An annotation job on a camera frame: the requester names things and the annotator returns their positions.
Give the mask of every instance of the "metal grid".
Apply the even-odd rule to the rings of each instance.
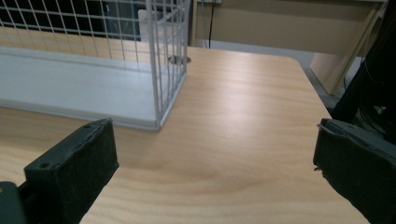
[[[84,63],[136,63],[121,66],[131,76],[149,64],[157,129],[186,74],[189,7],[189,0],[0,0],[0,53],[32,49],[90,58]]]

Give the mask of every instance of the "wood grain surface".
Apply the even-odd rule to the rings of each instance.
[[[189,56],[159,132],[115,127],[120,169],[82,223],[367,222],[314,171],[316,125],[330,116],[295,60]],[[86,122],[0,108],[0,180],[21,184],[24,166]]]

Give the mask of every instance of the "screw hole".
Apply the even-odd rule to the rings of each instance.
[[[49,167],[50,166],[50,163],[49,162],[43,162],[43,163],[41,163],[40,164],[40,169],[45,169],[45,168],[47,168],[47,167]]]

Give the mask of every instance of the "black cable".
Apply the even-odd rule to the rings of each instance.
[[[213,14],[215,14],[215,4],[216,4],[216,0],[212,0],[212,15],[210,17],[210,28],[209,28],[209,48],[210,48],[210,42],[212,41]]]

